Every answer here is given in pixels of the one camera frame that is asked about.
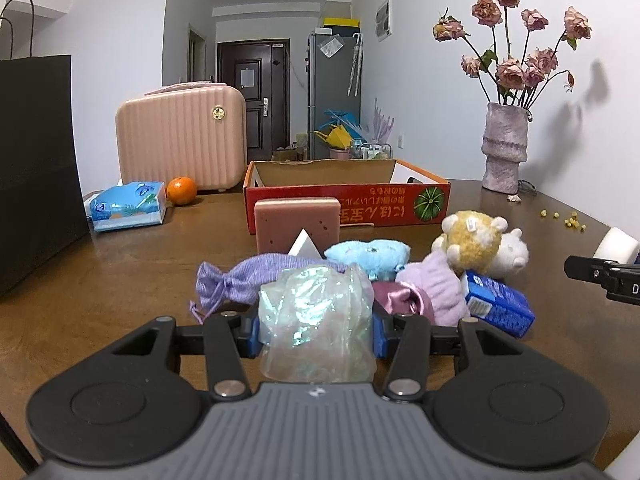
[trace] lavender ceramic vase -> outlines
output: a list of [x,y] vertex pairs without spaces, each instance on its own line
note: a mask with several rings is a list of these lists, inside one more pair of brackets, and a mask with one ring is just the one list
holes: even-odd
[[527,160],[527,111],[519,106],[489,103],[482,136],[486,171],[482,187],[500,193],[518,192],[518,167]]

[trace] white cylindrical object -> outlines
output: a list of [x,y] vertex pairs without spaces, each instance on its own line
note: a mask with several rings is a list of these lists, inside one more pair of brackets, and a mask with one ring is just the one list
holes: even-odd
[[640,478],[640,434],[625,447],[625,450],[605,469],[615,480],[638,480]]
[[600,242],[594,258],[632,264],[638,257],[640,242],[617,227],[612,227]]

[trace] yellow plush toy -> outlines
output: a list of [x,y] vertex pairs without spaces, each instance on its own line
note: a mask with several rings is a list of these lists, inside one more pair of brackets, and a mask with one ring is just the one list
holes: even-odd
[[507,221],[476,211],[458,211],[442,221],[444,234],[436,238],[431,250],[443,250],[453,270],[474,270],[485,274],[500,248]]

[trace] suitcase logo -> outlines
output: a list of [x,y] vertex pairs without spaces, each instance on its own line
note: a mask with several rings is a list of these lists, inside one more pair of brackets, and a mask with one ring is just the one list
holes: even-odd
[[213,118],[215,120],[221,121],[225,118],[225,109],[222,106],[216,106],[215,108],[213,108],[211,115],[213,115]]

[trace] blue box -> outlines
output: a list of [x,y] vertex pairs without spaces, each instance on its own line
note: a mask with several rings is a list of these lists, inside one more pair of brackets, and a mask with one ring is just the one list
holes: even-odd
[[114,186],[91,200],[89,208],[98,232],[161,224],[166,211],[164,183]]
[[460,279],[469,312],[514,337],[523,337],[536,320],[524,294],[466,270]]

